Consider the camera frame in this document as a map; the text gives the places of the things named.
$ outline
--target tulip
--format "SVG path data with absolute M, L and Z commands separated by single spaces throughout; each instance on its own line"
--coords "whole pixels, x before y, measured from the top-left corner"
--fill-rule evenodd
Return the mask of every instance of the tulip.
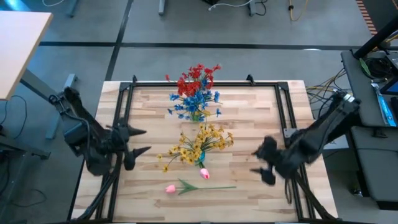
M 174 185 L 170 185 L 170 186 L 166 187 L 166 193 L 172 194 L 174 192 L 175 192 L 175 186 Z
M 205 169 L 205 168 L 200 170 L 200 176 L 203 177 L 206 180 L 208 180 L 210 178 L 210 174 L 207 171 L 207 169 Z

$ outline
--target flower bouquet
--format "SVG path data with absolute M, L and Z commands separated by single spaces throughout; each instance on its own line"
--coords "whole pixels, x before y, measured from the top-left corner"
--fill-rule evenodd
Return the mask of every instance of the flower bouquet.
M 205 121 L 205 117 L 211 115 L 206 110 L 208 102 L 219 103 L 220 93 L 215 91 L 213 95 L 210 90 L 213 87 L 213 73 L 219 69 L 221 69 L 219 65 L 210 69 L 198 64 L 196 67 L 190 67 L 188 74 L 183 72 L 177 81 L 178 94 L 170 95 L 170 100 L 179 100 L 181 103 L 174 105 L 172 109 L 167 109 L 169 113 L 173 114 L 173 111 L 176 111 L 180 119 Z M 170 81 L 169 75 L 166 75 L 166 80 Z M 219 108 L 215 114 L 217 116 L 221 114 Z
M 194 141 L 190 140 L 188 137 L 181 133 L 180 142 L 178 145 L 173 146 L 173 148 L 169 149 L 167 155 L 165 157 L 171 157 L 170 162 L 164 166 L 163 171 L 167 172 L 169 170 L 169 165 L 175 159 L 179 159 L 180 162 L 188 163 L 191 165 L 199 166 L 201 169 L 205 168 L 203 164 L 206 156 L 206 152 L 212 149 L 223 150 L 226 147 L 233 146 L 234 139 L 231 133 L 227 133 L 228 137 L 224 138 L 223 134 L 224 129 L 221 126 L 219 130 L 215 129 L 215 127 L 210 124 L 200 124 L 200 130 Z M 157 158 L 162 160 L 164 155 L 159 154 Z M 208 177 L 209 174 L 207 170 L 201 170 L 200 174 L 203 178 Z

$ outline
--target vase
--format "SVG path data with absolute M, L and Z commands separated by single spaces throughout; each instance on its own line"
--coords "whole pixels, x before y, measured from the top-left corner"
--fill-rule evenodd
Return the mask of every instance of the vase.
M 201 154 L 200 154 L 199 159 L 196 160 L 195 163 L 198 165 L 201 162 L 203 163 L 205 161 L 205 159 L 206 159 L 206 152 L 202 151 Z

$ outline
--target black metal frame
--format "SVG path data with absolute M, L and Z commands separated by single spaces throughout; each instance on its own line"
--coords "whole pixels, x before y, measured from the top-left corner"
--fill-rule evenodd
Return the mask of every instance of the black metal frame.
M 275 97 L 276 97 L 277 107 L 278 107 L 278 111 L 279 111 L 279 118 L 280 118 L 280 125 L 281 125 L 280 128 L 281 128 L 282 136 L 283 136 L 283 139 L 284 139 L 284 142 L 286 145 L 287 138 L 284 134 L 284 131 L 288 127 L 287 127 L 287 122 L 286 122 L 286 118 L 285 118 L 285 114 L 284 114 L 284 107 L 282 104 L 281 90 L 285 92 L 287 111 L 288 111 L 289 119 L 290 119 L 290 122 L 292 125 L 291 128 L 297 128 L 294 111 L 293 111 L 292 100 L 290 98 L 290 91 L 289 91 L 288 83 L 287 82 L 254 82 L 253 77 L 251 75 L 248 75 L 246 80 L 247 80 L 247 82 L 215 82 L 214 86 L 216 86 L 216 87 L 218 87 L 218 86 L 273 87 L 275 90 Z M 128 122 L 129 112 L 131 109 L 132 94 L 133 94 L 135 87 L 165 87 L 165 86 L 177 86 L 177 84 L 172 83 L 172 82 L 147 82 L 147 83 L 146 82 L 137 82 L 137 78 L 135 76 L 133 77 L 132 82 L 122 82 L 119 87 L 119 95 L 118 95 L 118 100 L 116 103 L 113 124 L 115 125 L 121 119 L 121 115 L 120 115 L 121 106 L 122 106 L 124 93 L 126 92 L 126 90 L 128 90 L 127 102 L 126 102 L 126 109 L 124 111 L 124 116 L 122 117 L 122 119 L 124 119 L 125 122 Z M 115 178 L 115 180 L 112 183 L 111 198 L 109 200 L 109 210 L 108 210 L 108 214 L 107 214 L 106 218 L 102 218 L 103 208 L 104 208 L 103 207 L 104 200 L 102 199 L 102 201 L 99 203 L 99 205 L 96 209 L 95 219 L 93 219 L 93 220 L 71 220 L 73 206 L 75 203 L 77 190 L 78 190 L 78 185 L 77 185 L 76 189 L 75 189 L 74 198 L 72 200 L 72 204 L 70 207 L 68 220 L 66 221 L 66 223 L 112 223 L 113 215 L 114 215 L 114 208 L 115 208 L 115 204 L 116 204 L 117 191 L 118 191 L 119 175 L 120 175 L 120 170 L 119 170 L 119 173 L 117 174 L 117 177 Z M 300 176 L 302 177 L 303 181 L 308 185 L 307 172 L 306 172 L 304 166 L 300 167 Z M 109 177 L 109 174 L 103 176 L 101 187 L 103 187 L 103 185 L 104 185 L 105 181 L 108 179 L 108 177 Z M 294 179 L 292 179 L 291 181 L 292 181 L 293 198 L 294 198 L 294 204 L 295 204 L 295 209 L 296 209 L 296 214 L 297 214 L 297 220 L 300 221 L 300 220 L 304 219 L 304 216 L 303 216 L 302 204 L 300 201 L 299 188 Z M 306 196 L 306 200 L 307 200 L 309 218 L 314 219 L 315 218 L 314 207 L 310 203 L 307 196 Z

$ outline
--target desk leg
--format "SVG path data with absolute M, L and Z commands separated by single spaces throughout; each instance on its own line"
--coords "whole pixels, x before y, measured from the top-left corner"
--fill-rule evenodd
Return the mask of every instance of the desk leg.
M 77 79 L 75 74 L 70 74 L 67 82 L 65 83 L 65 87 L 72 86 L 73 82 Z M 50 95 L 57 95 L 52 88 L 50 88 L 45 82 L 35 76 L 28 69 L 25 71 L 24 76 L 21 78 L 21 83 L 24 84 L 27 88 L 32 90 L 34 93 L 38 94 L 45 101 L 49 101 Z M 47 139 L 53 139 L 55 136 L 55 132 L 57 130 L 59 121 L 59 115 L 56 114 L 56 117 L 52 120 L 50 124 L 50 129 L 47 131 L 45 137 Z
M 164 4 L 166 0 L 159 0 L 159 15 L 163 16 L 164 14 Z
M 33 155 L 40 156 L 41 159 L 48 159 L 50 156 L 50 152 L 45 152 L 41 149 L 36 149 L 34 147 L 30 147 L 21 142 L 17 142 L 11 138 L 6 138 L 4 136 L 0 136 L 0 146 L 4 146 L 4 150 L 17 150 L 17 151 L 25 151 L 32 153 Z
M 250 9 L 250 16 L 254 16 L 256 14 L 256 1 L 253 0 L 249 3 L 249 9 Z

